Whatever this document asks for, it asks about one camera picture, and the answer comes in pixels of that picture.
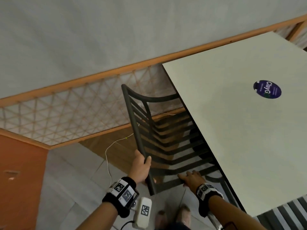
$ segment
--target person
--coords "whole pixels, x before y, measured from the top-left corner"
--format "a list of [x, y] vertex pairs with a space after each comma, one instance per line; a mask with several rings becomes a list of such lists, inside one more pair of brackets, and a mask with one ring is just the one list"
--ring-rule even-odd
[[[150, 166], [151, 157], [149, 156], [145, 161], [144, 156], [138, 150], [136, 150], [135, 158], [128, 174], [128, 179], [132, 179], [136, 184], [145, 181], [146, 177], [148, 176]], [[189, 187], [189, 189], [196, 196], [197, 192], [199, 194], [199, 188], [206, 183], [205, 179], [197, 171], [193, 171], [192, 173], [186, 172], [186, 175], [178, 174], [178, 177], [184, 181], [184, 186]], [[226, 227], [225, 229], [266, 229], [251, 216], [234, 205], [224, 201], [224, 199], [217, 193], [216, 195], [213, 193], [207, 202], [208, 203], [205, 204], [200, 200], [200, 214], [203, 213], [205, 206], [207, 205], [211, 213], [217, 218], [220, 224], [223, 227]], [[111, 202], [103, 201], [102, 204], [86, 220], [83, 221], [77, 230], [110, 230], [118, 216], [118, 210], [115, 206]], [[175, 223], [167, 223], [165, 212], [163, 210], [159, 211], [156, 216], [155, 229], [189, 230], [190, 224], [190, 209], [186, 205], [183, 205], [179, 210]]]

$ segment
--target bare foot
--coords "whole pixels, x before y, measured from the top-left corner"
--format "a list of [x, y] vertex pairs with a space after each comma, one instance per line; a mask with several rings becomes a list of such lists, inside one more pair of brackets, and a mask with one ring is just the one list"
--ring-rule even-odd
[[165, 211], [161, 210], [157, 213], [154, 228], [156, 230], [164, 230], [167, 226], [167, 217]]
[[185, 226], [190, 228], [191, 211], [185, 204], [183, 204], [181, 208], [179, 209], [178, 216], [176, 218], [176, 222], [182, 222]]

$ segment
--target white table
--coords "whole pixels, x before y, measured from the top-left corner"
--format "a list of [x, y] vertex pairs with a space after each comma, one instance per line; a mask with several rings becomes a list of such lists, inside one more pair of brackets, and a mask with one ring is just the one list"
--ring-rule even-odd
[[163, 66], [248, 214], [307, 194], [305, 51], [269, 32]]

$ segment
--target wooden frame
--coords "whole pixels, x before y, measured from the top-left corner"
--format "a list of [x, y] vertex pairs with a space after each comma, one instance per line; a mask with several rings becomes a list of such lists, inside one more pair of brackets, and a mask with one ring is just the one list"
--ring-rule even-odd
[[[300, 33], [300, 31], [307, 25], [307, 14], [302, 15], [302, 16], [297, 17], [297, 18], [294, 18], [294, 19], [290, 19], [290, 20], [281, 22], [281, 23], [276, 23], [276, 24], [273, 24], [273, 25], [270, 25], [270, 26], [267, 26], [267, 27], [252, 30], [252, 31], [249, 31], [249, 32], [246, 32], [246, 33], [243, 33], [243, 34], [238, 34], [236, 36], [232, 36], [232, 37], [228, 37], [228, 38], [221, 39], [221, 40], [218, 40], [218, 41], [214, 41], [214, 42], [210, 42], [210, 43], [203, 44], [203, 45], [200, 45], [200, 46], [196, 46], [196, 47], [193, 47], [193, 48], [190, 48], [190, 49], [187, 49], [187, 50], [183, 50], [183, 51], [175, 52], [175, 53], [172, 53], [172, 54], [160, 56], [160, 57], [149, 59], [149, 60], [146, 60], [146, 61], [141, 61], [141, 62], [138, 62], [138, 63], [135, 63], [135, 64], [123, 66], [123, 67], [120, 67], [120, 68], [117, 68], [117, 69], [112, 69], [112, 70], [109, 70], [109, 71], [105, 71], [105, 72], [101, 72], [101, 73], [97, 73], [97, 74], [93, 74], [93, 75], [89, 75], [89, 76], [86, 76], [86, 77], [77, 78], [77, 79], [67, 81], [67, 82], [63, 82], [63, 83], [59, 83], [59, 84], [56, 84], [56, 85], [51, 85], [51, 86], [48, 86], [48, 87], [35, 89], [35, 90], [32, 90], [32, 91], [24, 92], [24, 93], [21, 93], [21, 94], [10, 96], [10, 97], [5, 97], [5, 98], [0, 99], [0, 107], [10, 106], [10, 105], [16, 104], [18, 102], [34, 99], [36, 97], [51, 95], [55, 92], [64, 91], [64, 90], [67, 90], [67, 89], [72, 88], [72, 87], [79, 87], [79, 86], [82, 86], [86, 83], [94, 82], [94, 81], [97, 81], [99, 79], [103, 79], [105, 77], [110, 77], [110, 76], [113, 76], [113, 75], [129, 72], [129, 71], [133, 71], [133, 70], [137, 70], [137, 69], [142, 69], [144, 67], [148, 67], [148, 66], [155, 65], [155, 64], [158, 64], [158, 63], [164, 63], [164, 62], [167, 62], [167, 61], [179, 59], [179, 58], [182, 58], [182, 57], [185, 57], [185, 56], [189, 56], [189, 55], [196, 54], [196, 53], [199, 53], [199, 52], [202, 52], [202, 51], [213, 49], [213, 48], [223, 46], [223, 45], [226, 45], [226, 44], [229, 44], [229, 43], [233, 43], [233, 42], [244, 40], [244, 39], [247, 39], [247, 38], [250, 38], [250, 37], [254, 37], [256, 35], [260, 35], [260, 34], [263, 34], [263, 33], [269, 32], [269, 31], [274, 31], [276, 29], [286, 27], [286, 26], [289, 26], [289, 25], [293, 25], [293, 24], [297, 24], [297, 25], [290, 32], [290, 34], [287, 36], [286, 39], [289, 40], [289, 41], [293, 41], [295, 39], [295, 37], [297, 37], [297, 35]], [[160, 118], [160, 117], [163, 117], [165, 115], [167, 115], [167, 114], [161, 114], [161, 115], [156, 116], [155, 118]], [[120, 130], [120, 129], [123, 129], [123, 128], [126, 128], [126, 127], [130, 127], [130, 124], [125, 124], [125, 125], [122, 125], [122, 126], [111, 128], [111, 129], [108, 129], [108, 130], [105, 130], [105, 131], [101, 131], [101, 132], [98, 132], [98, 133], [95, 133], [95, 134], [87, 135], [85, 137], [81, 137], [81, 138], [78, 138], [78, 139], [74, 139], [74, 140], [67, 141], [67, 142], [60, 143], [60, 144], [53, 145], [53, 146], [49, 146], [47, 144], [40, 143], [38, 141], [29, 139], [29, 138], [24, 137], [22, 135], [12, 133], [10, 131], [6, 131], [4, 129], [0, 129], [0, 135], [4, 135], [4, 136], [7, 136], [7, 137], [10, 137], [10, 138], [13, 138], [13, 139], [20, 140], [22, 142], [26, 142], [26, 143], [29, 143], [29, 144], [50, 150], [50, 149], [65, 146], [65, 145], [68, 145], [68, 144], [71, 144], [71, 143], [77, 143], [77, 142], [80, 142], [82, 140], [86, 140], [86, 139], [89, 139], [89, 138], [92, 138], [92, 137], [95, 137], [95, 136], [99, 136], [99, 135], [107, 134], [107, 133], [110, 133], [110, 132], [113, 132], [113, 131], [117, 131], [117, 130]]]
[[296, 24], [290, 34], [287, 36], [286, 40], [293, 42], [298, 34], [307, 26], [307, 20], [301, 23]]
[[243, 39], [247, 39], [256, 35], [260, 35], [269, 31], [274, 31], [278, 28], [282, 28], [282, 27], [286, 27], [289, 25], [293, 25], [293, 24], [298, 24], [301, 22], [304, 22], [307, 20], [307, 14], [302, 15], [300, 17], [294, 18], [294, 19], [290, 19], [281, 23], [276, 23], [267, 27], [263, 27], [263, 28], [259, 28], [256, 30], [252, 30], [243, 34], [238, 34], [236, 36], [232, 36], [232, 37], [228, 37], [225, 39], [221, 39], [218, 41], [214, 41], [214, 42], [210, 42], [207, 44], [203, 44], [201, 46], [196, 46], [187, 50], [183, 50], [183, 51], [179, 51], [179, 52], [175, 52], [172, 54], [168, 54], [168, 55], [164, 55], [164, 56], [160, 56], [157, 58], [153, 58], [153, 59], [149, 59], [149, 60], [145, 60], [142, 62], [138, 62], [135, 64], [131, 64], [131, 65], [127, 65], [127, 66], [123, 66], [117, 69], [112, 69], [112, 70], [108, 70], [105, 72], [101, 72], [101, 73], [97, 73], [97, 74], [93, 74], [93, 75], [89, 75], [86, 77], [81, 77], [81, 78], [77, 78], [71, 81], [66, 81], [63, 83], [59, 83], [56, 85], [51, 85], [48, 87], [44, 87], [44, 88], [39, 88], [39, 89], [35, 89], [32, 91], [28, 91], [28, 92], [24, 92], [21, 94], [17, 94], [17, 95], [13, 95], [10, 97], [5, 97], [0, 99], [0, 107], [4, 107], [4, 106], [9, 106], [9, 105], [13, 105], [15, 103], [21, 102], [21, 101], [27, 101], [30, 99], [33, 99], [35, 97], [42, 97], [42, 96], [47, 96], [50, 95], [54, 92], [60, 92], [60, 91], [64, 91], [67, 90], [68, 88], [72, 88], [72, 87], [79, 87], [85, 83], [90, 83], [90, 82], [94, 82], [97, 81], [99, 79], [105, 78], [105, 77], [110, 77], [113, 75], [117, 75], [117, 74], [121, 74], [121, 73], [125, 73], [125, 72], [129, 72], [129, 71], [133, 71], [136, 69], [142, 69], [144, 67], [148, 67], [151, 65], [155, 65], [158, 63], [164, 63], [167, 61], [171, 61], [171, 60], [175, 60], [175, 59], [179, 59], [185, 56], [189, 56], [192, 54], [196, 54], [202, 51], [206, 51], [212, 48], [216, 48], [219, 46], [223, 46], [232, 42], [237, 42]]

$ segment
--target oval sticker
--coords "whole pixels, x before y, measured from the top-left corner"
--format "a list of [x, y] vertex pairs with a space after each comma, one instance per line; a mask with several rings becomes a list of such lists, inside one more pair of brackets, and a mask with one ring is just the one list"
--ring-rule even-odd
[[257, 94], [265, 98], [278, 98], [282, 94], [282, 90], [278, 85], [271, 81], [261, 80], [257, 81], [254, 84], [254, 90]]

